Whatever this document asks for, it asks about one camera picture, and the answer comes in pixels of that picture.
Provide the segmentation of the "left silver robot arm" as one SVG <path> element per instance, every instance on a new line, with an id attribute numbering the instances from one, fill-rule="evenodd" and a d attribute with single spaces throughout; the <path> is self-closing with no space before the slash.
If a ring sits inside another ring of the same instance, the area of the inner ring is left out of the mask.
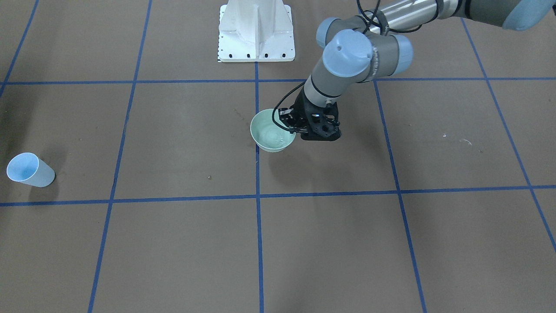
<path id="1" fill-rule="evenodd" d="M 341 137 L 338 100 L 352 84 L 407 70 L 414 57 L 407 34 L 451 17 L 505 30 L 528 30 L 554 8 L 553 0 L 400 0 L 360 10 L 348 19 L 325 19 L 316 32 L 320 59 L 308 79 L 295 87 L 294 104 L 276 105 L 272 123 L 299 133 L 304 140 L 337 140 Z"/>

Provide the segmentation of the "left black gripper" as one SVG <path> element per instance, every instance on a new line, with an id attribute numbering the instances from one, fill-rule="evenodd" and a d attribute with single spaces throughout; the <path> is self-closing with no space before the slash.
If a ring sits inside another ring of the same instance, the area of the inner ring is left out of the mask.
<path id="1" fill-rule="evenodd" d="M 307 116 L 312 114 L 334 115 L 339 119 L 338 105 L 334 102 L 326 103 L 325 107 L 316 106 L 308 100 L 304 92 L 300 92 L 291 108 L 278 109 L 278 117 L 284 124 L 282 128 L 289 133 L 304 133 Z"/>

